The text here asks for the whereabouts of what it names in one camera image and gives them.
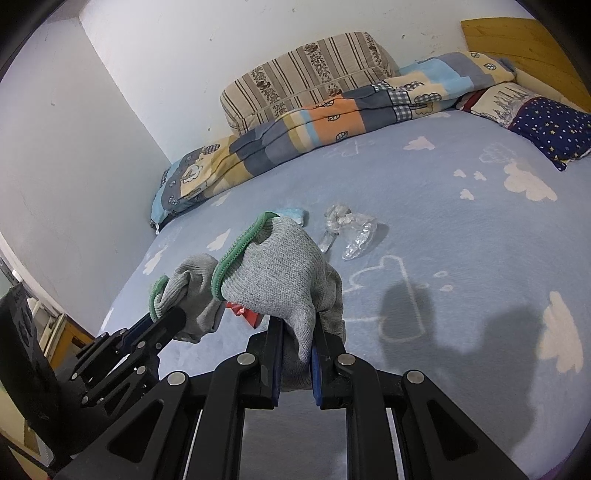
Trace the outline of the grey knit glove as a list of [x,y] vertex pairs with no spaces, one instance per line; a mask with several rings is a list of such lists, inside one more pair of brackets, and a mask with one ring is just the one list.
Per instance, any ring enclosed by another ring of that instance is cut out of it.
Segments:
[[176,340],[197,344],[217,330],[225,304],[214,298],[211,280],[218,261],[208,254],[187,257],[171,276],[162,275],[152,286],[148,308],[153,322],[177,307],[185,314]]
[[325,332],[346,339],[341,276],[289,217],[260,214],[215,267],[211,292],[218,300],[286,322],[283,391],[311,388],[315,321]]

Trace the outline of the wooden bedside cabinet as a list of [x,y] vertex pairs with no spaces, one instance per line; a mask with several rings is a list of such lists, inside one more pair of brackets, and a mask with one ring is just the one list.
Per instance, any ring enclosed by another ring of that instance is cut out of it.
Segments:
[[1,265],[1,386],[54,458],[69,460],[83,448],[85,420],[76,391],[46,356],[61,323]]

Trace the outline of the red plastic wrapper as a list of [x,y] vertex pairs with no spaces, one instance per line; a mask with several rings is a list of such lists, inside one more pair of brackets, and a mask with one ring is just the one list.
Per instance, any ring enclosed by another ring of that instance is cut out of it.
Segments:
[[249,310],[249,309],[243,307],[242,305],[228,302],[226,304],[226,308],[231,310],[232,313],[235,314],[235,316],[242,317],[243,319],[245,319],[245,322],[248,323],[249,326],[252,327],[253,329],[256,329],[257,327],[259,327],[260,323],[262,323],[262,321],[263,321],[262,314],[253,312],[252,310]]

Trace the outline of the light blue cloud bedsheet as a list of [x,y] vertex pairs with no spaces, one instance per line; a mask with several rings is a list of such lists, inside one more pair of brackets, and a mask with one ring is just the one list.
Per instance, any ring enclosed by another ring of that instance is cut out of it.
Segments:
[[378,231],[344,283],[346,347],[423,371],[533,479],[549,479],[590,419],[590,162],[558,171],[527,140],[451,111],[284,163],[184,213],[156,237],[103,321],[134,324],[153,282],[219,257],[260,213],[307,211],[320,239],[342,203]]

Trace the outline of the crumpled clear plastic wrap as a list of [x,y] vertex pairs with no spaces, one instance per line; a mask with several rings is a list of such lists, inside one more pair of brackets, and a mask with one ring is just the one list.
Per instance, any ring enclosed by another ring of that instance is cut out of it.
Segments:
[[372,243],[378,230],[375,217],[354,212],[344,204],[334,204],[325,210],[325,231],[318,243],[322,254],[331,249],[335,239],[345,239],[346,247],[342,252],[342,260],[356,259],[365,252]]

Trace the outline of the light blue face mask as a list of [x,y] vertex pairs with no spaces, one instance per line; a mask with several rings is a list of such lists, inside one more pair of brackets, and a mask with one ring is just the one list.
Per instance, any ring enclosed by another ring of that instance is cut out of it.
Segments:
[[273,213],[280,217],[290,218],[301,227],[304,227],[307,222],[307,211],[301,208],[280,208],[273,210]]

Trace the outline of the starry navy pillow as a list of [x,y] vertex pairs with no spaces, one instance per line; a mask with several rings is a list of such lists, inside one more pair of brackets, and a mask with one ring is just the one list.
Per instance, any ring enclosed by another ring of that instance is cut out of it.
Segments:
[[460,111],[491,120],[530,141],[560,171],[590,154],[590,115],[514,82],[468,93]]

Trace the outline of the colourful patchwork quilt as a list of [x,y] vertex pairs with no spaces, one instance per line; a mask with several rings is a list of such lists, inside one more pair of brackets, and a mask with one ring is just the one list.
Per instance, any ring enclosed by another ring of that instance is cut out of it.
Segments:
[[514,78],[507,60],[470,51],[447,53],[408,65],[398,76],[291,110],[242,136],[201,146],[163,172],[150,225],[160,231],[209,198],[305,153],[438,113],[467,93]]

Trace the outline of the striped beige pillow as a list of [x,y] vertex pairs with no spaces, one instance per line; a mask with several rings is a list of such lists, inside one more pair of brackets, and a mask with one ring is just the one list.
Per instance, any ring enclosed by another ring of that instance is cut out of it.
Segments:
[[298,46],[254,67],[221,92],[228,126],[242,136],[284,113],[393,77],[399,67],[368,32]]

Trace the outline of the wooden headboard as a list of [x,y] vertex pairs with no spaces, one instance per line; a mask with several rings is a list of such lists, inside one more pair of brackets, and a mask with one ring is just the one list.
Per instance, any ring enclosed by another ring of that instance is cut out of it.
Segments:
[[590,111],[590,94],[583,79],[538,20],[490,17],[462,20],[460,25],[471,51],[510,60],[517,68]]

